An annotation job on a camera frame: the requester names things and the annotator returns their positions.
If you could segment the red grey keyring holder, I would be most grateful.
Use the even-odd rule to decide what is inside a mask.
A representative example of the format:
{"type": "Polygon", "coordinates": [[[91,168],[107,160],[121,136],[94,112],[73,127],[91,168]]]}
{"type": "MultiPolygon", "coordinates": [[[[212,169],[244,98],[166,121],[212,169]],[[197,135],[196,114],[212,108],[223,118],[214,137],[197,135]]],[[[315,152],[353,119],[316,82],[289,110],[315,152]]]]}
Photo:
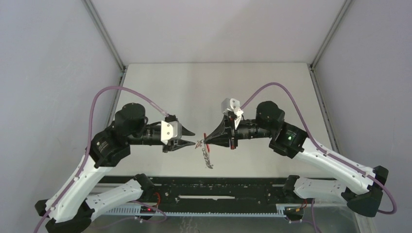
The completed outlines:
{"type": "Polygon", "coordinates": [[[207,134],[203,133],[203,137],[204,137],[203,139],[197,141],[195,148],[201,149],[206,167],[209,169],[213,169],[213,164],[210,161],[210,148],[209,148],[209,145],[204,142],[204,140],[207,137],[207,134]]]}

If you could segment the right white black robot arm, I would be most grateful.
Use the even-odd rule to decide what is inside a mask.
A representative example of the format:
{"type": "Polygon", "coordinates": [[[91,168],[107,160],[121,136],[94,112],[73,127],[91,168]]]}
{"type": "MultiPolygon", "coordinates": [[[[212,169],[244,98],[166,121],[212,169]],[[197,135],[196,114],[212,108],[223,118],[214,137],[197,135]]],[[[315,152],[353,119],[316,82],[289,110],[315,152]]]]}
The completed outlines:
{"type": "Polygon", "coordinates": [[[324,199],[345,203],[353,212],[375,217],[383,196],[388,170],[382,166],[368,167],[355,163],[311,139],[308,133],[285,122],[285,113],[272,101],[261,102],[254,119],[244,119],[236,99],[222,102],[223,119],[205,138],[206,144],[235,149],[244,139],[268,138],[275,153],[308,163],[331,179],[310,179],[290,175],[282,190],[285,201],[324,199]]]}

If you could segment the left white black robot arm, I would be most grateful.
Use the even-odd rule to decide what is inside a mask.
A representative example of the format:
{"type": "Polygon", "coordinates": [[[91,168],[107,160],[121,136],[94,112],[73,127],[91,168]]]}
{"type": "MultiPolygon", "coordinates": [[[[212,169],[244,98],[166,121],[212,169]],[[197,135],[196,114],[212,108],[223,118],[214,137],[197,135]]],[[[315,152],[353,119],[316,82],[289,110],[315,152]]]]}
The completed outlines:
{"type": "Polygon", "coordinates": [[[129,103],[115,113],[112,123],[91,140],[89,152],[81,159],[65,185],[50,199],[39,200],[35,209],[48,222],[50,233],[81,233],[96,218],[126,202],[148,202],[155,193],[145,174],[137,174],[109,191],[92,195],[96,184],[123,158],[132,145],[161,146],[163,152],[175,151],[191,142],[193,136],[174,115],[149,123],[143,105],[129,103]]]}

